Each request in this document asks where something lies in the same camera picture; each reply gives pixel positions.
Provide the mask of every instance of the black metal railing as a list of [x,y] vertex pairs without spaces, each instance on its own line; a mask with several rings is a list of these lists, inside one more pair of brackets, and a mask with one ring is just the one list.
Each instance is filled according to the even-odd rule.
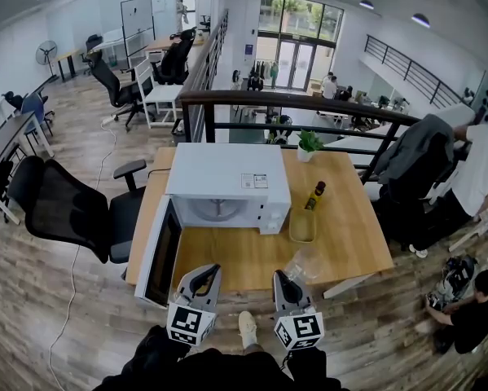
[[371,35],[367,35],[365,52],[412,84],[435,107],[446,108],[463,102],[455,91],[428,69]]
[[[356,164],[356,169],[361,170],[363,183],[368,181],[380,156],[389,147],[390,143],[397,139],[396,133],[399,126],[410,126],[419,121],[412,116],[401,113],[389,112],[372,106],[342,102],[337,100],[310,97],[308,95],[294,95],[272,93],[265,91],[242,90],[211,90],[213,79],[217,73],[218,58],[222,51],[222,45],[227,31],[228,13],[224,12],[220,22],[213,30],[208,42],[199,55],[195,67],[178,96],[182,105],[186,140],[189,143],[198,143],[205,137],[205,142],[215,143],[216,130],[313,130],[318,134],[335,134],[345,137],[357,137],[375,139],[380,141],[376,149],[360,149],[357,147],[325,147],[324,151],[346,152],[349,154],[372,156],[368,165]],[[215,106],[226,106],[231,114],[231,106],[260,106],[266,108],[295,108],[306,110],[307,114],[314,115],[315,111],[338,113],[351,116],[356,119],[369,119],[381,124],[389,125],[386,134],[358,132],[336,127],[318,127],[305,125],[276,125],[271,123],[241,123],[219,122],[215,119]],[[295,149],[296,145],[281,145],[282,148]]]

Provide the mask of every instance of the gray jacket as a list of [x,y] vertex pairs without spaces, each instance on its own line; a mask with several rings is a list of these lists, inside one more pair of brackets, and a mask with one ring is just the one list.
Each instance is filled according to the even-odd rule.
[[446,136],[446,156],[454,160],[454,130],[444,120],[434,114],[428,114],[422,121],[409,127],[389,148],[374,168],[374,174],[380,184],[387,184],[390,179],[398,179],[429,149],[430,140],[436,134]]

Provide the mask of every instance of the electric fan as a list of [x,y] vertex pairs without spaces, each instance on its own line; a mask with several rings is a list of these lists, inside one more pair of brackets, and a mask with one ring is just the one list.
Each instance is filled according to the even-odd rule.
[[51,62],[55,59],[57,55],[57,44],[54,41],[46,41],[39,45],[37,51],[35,52],[35,59],[40,65],[48,65],[50,67],[50,81],[57,79],[57,76],[51,69]]

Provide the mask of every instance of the ceiling light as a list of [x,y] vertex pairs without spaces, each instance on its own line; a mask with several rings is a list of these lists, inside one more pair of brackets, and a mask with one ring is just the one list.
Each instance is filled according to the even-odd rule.
[[415,15],[412,16],[412,20],[414,20],[416,23],[419,23],[421,26],[424,26],[425,28],[430,29],[430,22],[426,18],[425,15],[421,15],[420,13],[416,13]]
[[362,0],[359,2],[359,6],[366,7],[367,9],[374,10],[374,5],[368,0]]

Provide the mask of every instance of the shoe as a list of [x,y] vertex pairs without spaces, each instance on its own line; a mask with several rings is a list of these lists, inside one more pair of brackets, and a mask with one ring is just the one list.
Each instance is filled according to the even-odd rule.
[[254,317],[248,311],[242,311],[238,316],[238,327],[242,336],[242,347],[246,350],[250,345],[258,343],[257,324]]
[[411,244],[408,248],[410,249],[410,252],[414,253],[417,257],[420,257],[421,259],[425,259],[429,255],[429,251],[427,251],[426,249],[418,251],[416,248],[414,248],[413,244]]
[[242,311],[238,316],[238,327],[240,328],[240,335],[248,335],[255,333],[257,330],[257,324],[254,321],[254,317],[248,311]]

